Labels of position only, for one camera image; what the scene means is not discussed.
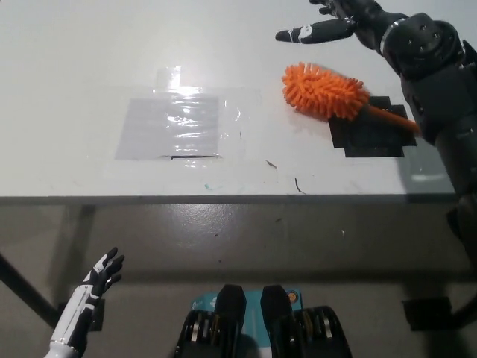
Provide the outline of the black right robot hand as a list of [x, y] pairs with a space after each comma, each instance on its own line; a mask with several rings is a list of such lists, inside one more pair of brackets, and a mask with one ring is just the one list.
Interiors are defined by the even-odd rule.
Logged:
[[322, 15], [333, 18], [278, 31], [275, 40], [284, 43], [320, 44], [342, 40], [356, 35], [362, 45], [381, 52], [387, 33], [408, 17], [382, 9], [376, 1], [329, 0], [312, 1]]

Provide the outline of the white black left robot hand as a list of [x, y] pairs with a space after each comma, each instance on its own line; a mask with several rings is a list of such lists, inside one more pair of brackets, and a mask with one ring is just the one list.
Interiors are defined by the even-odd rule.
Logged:
[[52, 333], [47, 357], [82, 357], [104, 293], [121, 280], [124, 256], [117, 247], [104, 254], [75, 288]]

